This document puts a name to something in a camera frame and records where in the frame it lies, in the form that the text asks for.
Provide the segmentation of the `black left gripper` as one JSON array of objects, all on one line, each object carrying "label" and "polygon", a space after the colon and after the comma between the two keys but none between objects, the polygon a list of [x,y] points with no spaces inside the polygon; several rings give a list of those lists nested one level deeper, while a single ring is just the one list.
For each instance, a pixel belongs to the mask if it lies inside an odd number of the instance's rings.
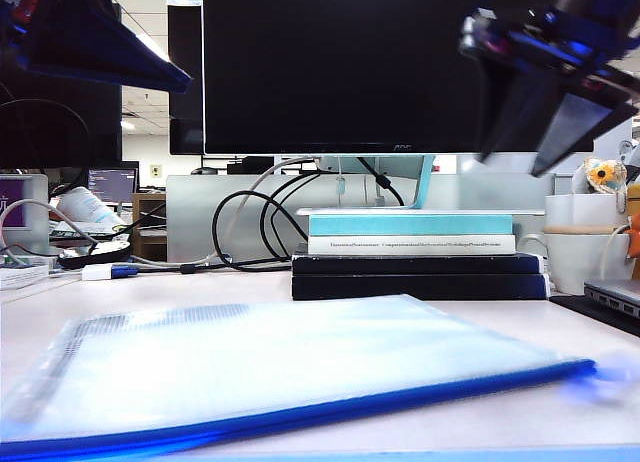
[{"label": "black left gripper", "polygon": [[1,0],[1,54],[28,71],[183,93],[191,77],[119,20],[111,0]]}]

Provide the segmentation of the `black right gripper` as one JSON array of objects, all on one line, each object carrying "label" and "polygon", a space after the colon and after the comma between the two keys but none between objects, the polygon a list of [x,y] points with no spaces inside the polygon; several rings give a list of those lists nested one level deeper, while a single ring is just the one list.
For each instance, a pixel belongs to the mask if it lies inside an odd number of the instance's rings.
[{"label": "black right gripper", "polygon": [[566,94],[538,147],[530,174],[539,177],[638,110],[639,79],[610,63],[639,47],[632,34],[639,0],[555,0],[525,8],[477,8],[461,28],[461,53],[478,60],[480,88],[476,149],[484,162],[494,151],[501,113],[517,72],[547,76],[567,87],[609,87],[619,101]]}]

